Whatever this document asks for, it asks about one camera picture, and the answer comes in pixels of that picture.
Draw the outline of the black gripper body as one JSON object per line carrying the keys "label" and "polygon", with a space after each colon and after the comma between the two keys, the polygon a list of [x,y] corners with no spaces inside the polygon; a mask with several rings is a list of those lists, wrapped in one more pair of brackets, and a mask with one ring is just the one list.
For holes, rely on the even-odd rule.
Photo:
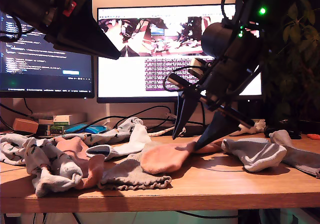
{"label": "black gripper body", "polygon": [[180,92],[184,89],[195,89],[200,92],[198,102],[203,103],[210,111],[219,110],[248,127],[254,123],[242,114],[229,107],[248,84],[256,77],[256,59],[254,57],[223,56],[211,61],[194,58],[188,66],[177,68],[164,79],[176,89],[164,89],[169,92]]}

